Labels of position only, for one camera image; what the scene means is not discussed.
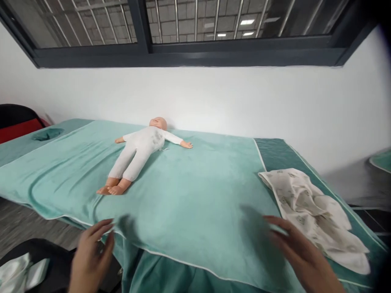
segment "doll foot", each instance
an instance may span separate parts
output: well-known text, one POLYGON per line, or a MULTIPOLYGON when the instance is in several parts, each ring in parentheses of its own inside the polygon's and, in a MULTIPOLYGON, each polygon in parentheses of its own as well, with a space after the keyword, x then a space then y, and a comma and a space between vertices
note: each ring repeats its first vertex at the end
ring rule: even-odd
POLYGON ((97 194, 109 195, 110 194, 109 188, 110 188, 110 186, 105 185, 104 187, 98 189, 97 194))
POLYGON ((122 188, 117 185, 117 186, 109 187, 108 190, 109 190, 110 194, 112 194, 112 195, 123 195, 126 188, 122 188))

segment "white cloth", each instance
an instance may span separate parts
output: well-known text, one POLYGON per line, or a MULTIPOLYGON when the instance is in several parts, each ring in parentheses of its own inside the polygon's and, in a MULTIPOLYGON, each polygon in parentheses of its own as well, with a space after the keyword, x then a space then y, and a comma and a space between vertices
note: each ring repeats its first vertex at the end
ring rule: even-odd
POLYGON ((30 264, 29 253, 3 264, 0 267, 0 292, 23 293, 30 264))
POLYGON ((134 181, 152 153, 161 149, 164 141, 180 144, 183 139, 155 126, 123 136, 126 141, 117 161, 109 173, 111 178, 125 178, 134 181))
POLYGON ((369 250, 350 233, 351 224, 339 203, 324 195, 296 169, 258 173, 277 200, 281 215, 299 229, 325 256, 359 274, 370 267, 369 250))

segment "hand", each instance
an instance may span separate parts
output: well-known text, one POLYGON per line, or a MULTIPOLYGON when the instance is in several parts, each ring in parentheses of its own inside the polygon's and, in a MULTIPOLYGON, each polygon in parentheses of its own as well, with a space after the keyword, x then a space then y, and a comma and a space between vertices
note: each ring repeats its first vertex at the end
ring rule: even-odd
POLYGON ((193 145, 191 144, 191 142, 185 142, 184 140, 182 140, 180 142, 180 146, 181 147, 185 147, 187 149, 192 149, 193 148, 193 145))
POLYGON ((69 293, 96 293, 109 268, 114 248, 114 233, 107 237, 101 254, 98 241, 113 227, 113 219, 103 220, 83 232, 72 261, 69 293))
POLYGON ((125 142, 125 141, 123 140, 123 137, 121 137, 121 138, 117 138, 114 142, 115 143, 122 143, 122 142, 125 142))
POLYGON ((271 238, 307 293, 345 293, 323 254, 292 223, 274 216, 264 216, 264 219, 287 232, 285 236, 272 231, 271 238))

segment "massage table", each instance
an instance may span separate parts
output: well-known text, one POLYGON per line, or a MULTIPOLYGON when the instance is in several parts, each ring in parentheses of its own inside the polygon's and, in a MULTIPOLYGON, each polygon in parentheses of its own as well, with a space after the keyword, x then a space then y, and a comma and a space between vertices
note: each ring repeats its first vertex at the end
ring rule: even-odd
POLYGON ((279 216, 258 172, 295 168, 346 212, 370 250, 370 275, 328 260, 347 292, 373 287, 387 246, 282 139, 172 132, 123 196, 97 195, 124 144, 143 126, 71 119, 0 144, 0 196, 81 229, 114 218, 123 292, 304 292, 268 240, 262 215, 279 216))

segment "doll face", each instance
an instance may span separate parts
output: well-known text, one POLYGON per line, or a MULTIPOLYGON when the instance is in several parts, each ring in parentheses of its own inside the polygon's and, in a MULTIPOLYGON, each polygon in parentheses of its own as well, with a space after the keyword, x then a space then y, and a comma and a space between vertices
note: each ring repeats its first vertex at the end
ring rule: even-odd
POLYGON ((162 117, 156 117, 151 119, 151 121, 149 122, 149 126, 155 126, 157 128, 167 130, 167 122, 162 117))

